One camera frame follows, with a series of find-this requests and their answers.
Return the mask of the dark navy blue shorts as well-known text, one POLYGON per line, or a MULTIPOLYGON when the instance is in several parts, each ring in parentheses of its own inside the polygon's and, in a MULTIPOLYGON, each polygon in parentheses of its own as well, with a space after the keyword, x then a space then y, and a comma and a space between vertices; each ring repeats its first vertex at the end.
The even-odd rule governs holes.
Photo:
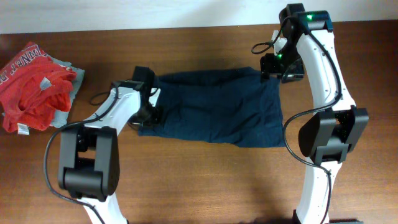
POLYGON ((159 136, 238 147, 283 147, 279 80, 251 67, 180 72, 159 77, 160 124, 140 128, 159 136))

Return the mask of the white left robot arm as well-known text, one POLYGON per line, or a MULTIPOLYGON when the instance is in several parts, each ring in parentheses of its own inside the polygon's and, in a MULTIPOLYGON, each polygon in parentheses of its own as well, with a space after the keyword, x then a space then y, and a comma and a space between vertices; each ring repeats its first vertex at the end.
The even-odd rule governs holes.
POLYGON ((89 118, 60 133, 58 185, 86 210, 92 223, 127 223, 116 196, 120 165, 118 135, 136 118, 150 120, 160 88, 145 82, 113 83, 89 118))

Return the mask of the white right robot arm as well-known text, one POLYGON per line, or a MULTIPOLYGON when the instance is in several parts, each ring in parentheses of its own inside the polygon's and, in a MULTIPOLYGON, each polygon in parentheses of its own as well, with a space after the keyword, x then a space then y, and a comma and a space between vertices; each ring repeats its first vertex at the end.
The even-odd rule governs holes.
POLYGON ((301 155, 287 150, 305 165, 302 196, 293 211, 293 223, 329 223, 334 182, 348 153, 366 125, 369 115, 358 108, 343 79, 335 53, 333 23, 327 11, 306 11, 303 4, 288 4, 279 13, 280 29, 274 31, 267 50, 261 51, 263 80, 282 83, 308 77, 313 108, 297 113, 283 125, 310 115, 298 132, 301 155))

